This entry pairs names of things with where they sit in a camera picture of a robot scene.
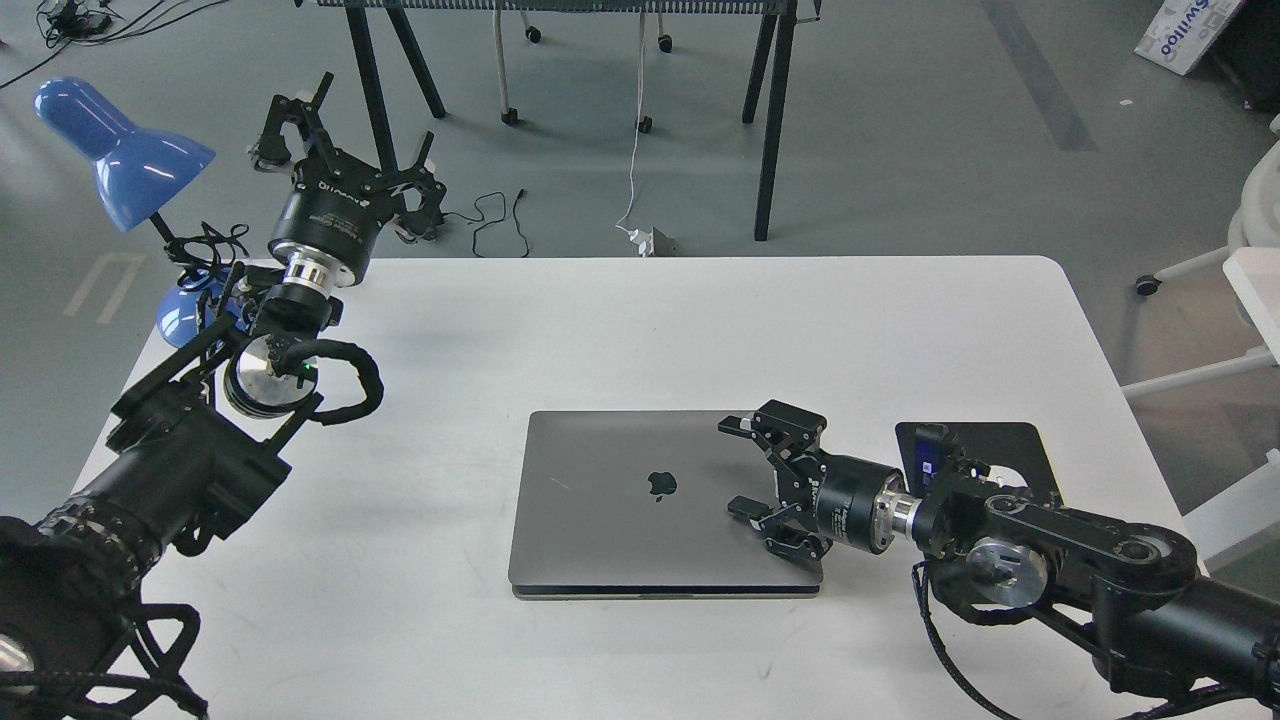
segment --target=apple logo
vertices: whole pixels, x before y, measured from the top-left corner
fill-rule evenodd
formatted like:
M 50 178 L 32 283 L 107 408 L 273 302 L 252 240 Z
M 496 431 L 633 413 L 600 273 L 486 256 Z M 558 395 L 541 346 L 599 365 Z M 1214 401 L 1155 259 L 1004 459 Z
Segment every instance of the apple logo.
M 676 492 L 676 475 L 671 473 L 649 473 L 649 495 L 657 495 L 654 502 L 662 502 L 662 496 Z

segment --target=wire bundle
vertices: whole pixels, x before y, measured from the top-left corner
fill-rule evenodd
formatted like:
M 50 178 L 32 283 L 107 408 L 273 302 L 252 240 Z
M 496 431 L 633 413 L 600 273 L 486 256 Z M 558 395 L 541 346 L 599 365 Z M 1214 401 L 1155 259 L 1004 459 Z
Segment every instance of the wire bundle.
M 205 3 L 204 5 L 197 5 L 196 8 L 191 8 L 186 13 L 182 13 L 180 15 L 178 15 L 175 18 L 169 18 L 166 20 L 163 19 L 165 15 L 168 15 L 169 13 L 177 10 L 178 8 L 180 8 L 183 5 L 187 5 L 192 0 L 175 0 L 173 3 L 166 3 L 166 0 L 156 0 L 155 4 L 152 4 L 150 8 L 147 8 L 146 10 L 143 10 L 142 14 L 140 14 L 136 18 L 133 18 L 132 20 L 125 20 L 125 18 L 123 15 L 120 15 L 115 10 L 109 9 L 106 6 L 106 4 L 102 4 L 101 8 L 102 8 L 104 12 L 106 12 L 108 14 L 110 14 L 110 15 L 113 15 L 113 17 L 120 19 L 120 20 L 125 20 L 125 24 L 124 24 L 124 27 L 122 27 L 122 28 L 119 28 L 119 29 L 116 29 L 116 31 L 114 31 L 111 33 L 104 35 L 101 37 L 73 37 L 73 36 L 68 36 L 63 31 L 59 31 L 59 29 L 54 28 L 52 23 L 50 20 L 50 13 L 46 9 L 46 6 L 49 5 L 49 1 L 50 0 L 40 0 L 40 4 L 36 5 L 36 28 L 40 32 L 41 37 L 44 37 L 45 46 L 49 47 L 49 49 L 51 49 L 51 50 L 54 50 L 52 54 L 50 54 L 47 58 L 45 58 L 40 63 L 37 63 L 36 65 L 28 68 L 27 70 L 23 70 L 20 74 L 18 74 L 18 76 L 15 76 L 13 78 L 9 78 L 4 83 L 0 83 L 0 90 L 4 90 L 6 87 L 9 87 L 10 85 L 18 82 L 19 79 L 29 76 L 31 73 L 38 70 L 42 67 L 45 67 L 54 58 L 56 58 L 58 55 L 60 55 L 64 50 L 67 50 L 72 45 L 88 45 L 88 46 L 92 46 L 92 45 L 106 45 L 108 42 L 115 42 L 115 41 L 119 41 L 119 40 L 129 40 L 132 37 L 142 37 L 143 35 L 148 35 L 148 33 L 152 33 L 152 32 L 155 32 L 157 29 L 166 28 L 166 27 L 177 23 L 178 20 L 180 20 L 183 18 L 188 18 L 191 15 L 195 15 L 196 13 L 198 13 L 201 10 L 207 10 L 209 8 L 212 8 L 215 5 L 227 4 L 230 0 L 210 0 L 209 3 Z

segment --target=closed laptop lid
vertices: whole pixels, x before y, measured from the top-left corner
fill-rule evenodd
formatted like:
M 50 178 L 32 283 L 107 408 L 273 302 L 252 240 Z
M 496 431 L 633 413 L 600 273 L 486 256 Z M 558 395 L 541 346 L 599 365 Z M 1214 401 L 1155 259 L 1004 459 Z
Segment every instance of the closed laptop lid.
M 543 411 L 529 419 L 508 578 L 525 598 L 803 596 L 817 562 L 771 555 L 726 506 L 776 505 L 733 411 Z

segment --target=black robotic arm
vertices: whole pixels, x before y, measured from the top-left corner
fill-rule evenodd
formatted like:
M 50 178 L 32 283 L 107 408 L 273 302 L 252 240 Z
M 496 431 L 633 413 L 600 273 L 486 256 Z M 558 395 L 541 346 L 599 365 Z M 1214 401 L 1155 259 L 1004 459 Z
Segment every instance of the black robotic arm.
M 838 542 L 878 555 L 901 536 L 925 557 L 918 568 L 927 621 L 923 585 L 973 624 L 1039 620 L 1089 652 L 1114 692 L 1170 701 L 1148 717 L 1207 698 L 1252 697 L 1280 711 L 1280 603 L 1201 575 L 1183 536 L 989 482 L 989 466 L 941 425 L 918 430 L 916 442 L 934 451 L 905 475 L 822 450 L 826 427 L 820 415 L 776 400 L 721 423 L 722 432 L 755 442 L 774 468 L 776 505 L 744 497 L 728 505 L 771 552 L 814 559 Z M 1055 606 L 1091 620 L 1076 623 Z M 1222 687 L 1193 691 L 1202 678 Z

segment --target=chair caster wheel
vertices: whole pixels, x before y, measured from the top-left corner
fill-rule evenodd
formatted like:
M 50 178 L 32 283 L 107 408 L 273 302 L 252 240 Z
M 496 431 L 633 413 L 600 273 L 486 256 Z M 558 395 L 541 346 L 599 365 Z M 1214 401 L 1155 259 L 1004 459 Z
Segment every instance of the chair caster wheel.
M 1133 283 L 1133 288 L 1138 295 L 1148 297 L 1156 295 L 1156 291 L 1160 290 L 1160 281 L 1156 279 L 1156 275 L 1142 275 Z

